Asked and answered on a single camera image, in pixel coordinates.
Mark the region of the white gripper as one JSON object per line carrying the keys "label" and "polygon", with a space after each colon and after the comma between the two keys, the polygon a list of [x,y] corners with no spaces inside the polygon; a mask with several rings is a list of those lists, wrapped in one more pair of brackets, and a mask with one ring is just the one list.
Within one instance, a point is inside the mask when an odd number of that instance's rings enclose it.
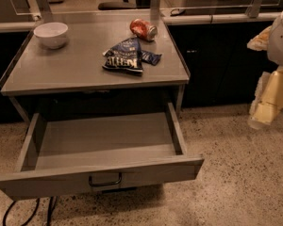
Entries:
{"label": "white gripper", "polygon": [[272,73],[264,72],[258,80],[248,125],[261,129],[270,125],[283,109],[283,11],[274,20],[272,27],[266,27],[247,43],[247,48],[254,51],[267,50],[268,58],[281,65]]}

